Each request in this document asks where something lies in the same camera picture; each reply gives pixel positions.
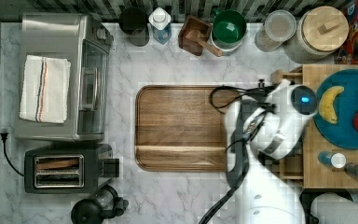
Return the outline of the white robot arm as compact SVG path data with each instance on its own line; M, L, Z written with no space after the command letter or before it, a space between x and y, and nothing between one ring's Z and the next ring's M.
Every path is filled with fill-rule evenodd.
M306 224L299 194L257 156L288 156L317 107L313 90L287 79L262 100L245 97L228 107L227 182L234 190L236 224Z

